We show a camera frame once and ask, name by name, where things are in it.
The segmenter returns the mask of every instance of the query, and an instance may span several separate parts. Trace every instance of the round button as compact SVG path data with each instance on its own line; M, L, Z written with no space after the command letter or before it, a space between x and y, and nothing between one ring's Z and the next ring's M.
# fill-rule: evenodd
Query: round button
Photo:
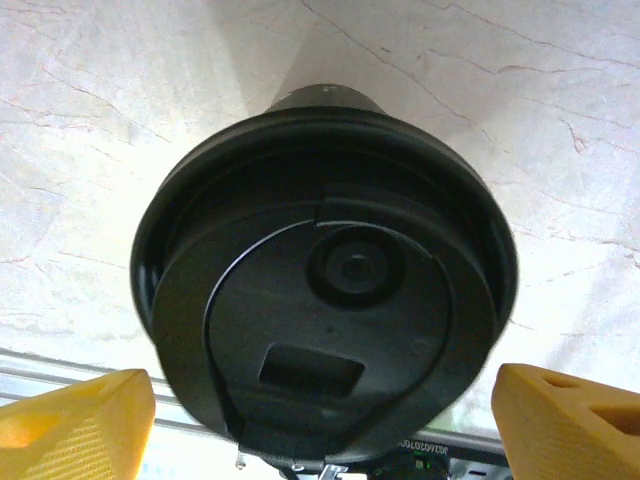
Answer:
M383 286L388 276L389 261L386 254L370 242L348 241L337 245L327 255L325 278L343 293L371 293Z

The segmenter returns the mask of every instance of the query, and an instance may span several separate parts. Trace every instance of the yellow object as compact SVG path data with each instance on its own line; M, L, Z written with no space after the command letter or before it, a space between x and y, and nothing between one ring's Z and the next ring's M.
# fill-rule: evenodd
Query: yellow object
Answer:
M129 480L155 415L144 370L124 370L0 408L0 479Z
M503 365L493 415L515 480L640 480L640 395Z

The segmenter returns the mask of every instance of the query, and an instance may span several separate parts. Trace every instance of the black cylindrical container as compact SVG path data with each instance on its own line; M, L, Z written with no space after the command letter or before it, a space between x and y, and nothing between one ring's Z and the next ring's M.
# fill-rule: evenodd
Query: black cylindrical container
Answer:
M336 85L297 90L190 152L131 259L184 407L272 464L307 468L380 455L458 398L516 279L478 174Z

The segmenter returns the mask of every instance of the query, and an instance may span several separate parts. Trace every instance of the rectangular slot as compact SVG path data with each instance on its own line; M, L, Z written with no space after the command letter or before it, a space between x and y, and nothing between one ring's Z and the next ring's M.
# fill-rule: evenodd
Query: rectangular slot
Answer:
M640 437L640 406L593 407L591 411L622 433Z
M267 353L260 382L294 392L345 397L363 371L364 365L353 360L275 345Z

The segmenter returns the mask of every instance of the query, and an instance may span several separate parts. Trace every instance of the white marble background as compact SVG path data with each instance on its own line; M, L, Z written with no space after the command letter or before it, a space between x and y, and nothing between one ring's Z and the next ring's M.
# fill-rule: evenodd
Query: white marble background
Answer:
M494 434L498 366L640 391L640 1L0 0L2 347L160 370L130 299L139 218L192 146L342 83L486 179L521 288L439 425Z

